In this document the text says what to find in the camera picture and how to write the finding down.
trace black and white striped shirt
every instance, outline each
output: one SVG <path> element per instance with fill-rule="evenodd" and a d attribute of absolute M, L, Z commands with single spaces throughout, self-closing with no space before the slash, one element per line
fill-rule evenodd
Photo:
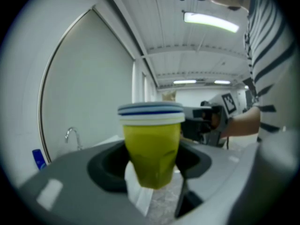
<path fill-rule="evenodd" d="M 299 125 L 299 48 L 273 0 L 251 0 L 244 45 L 261 111 L 258 141 Z"/>

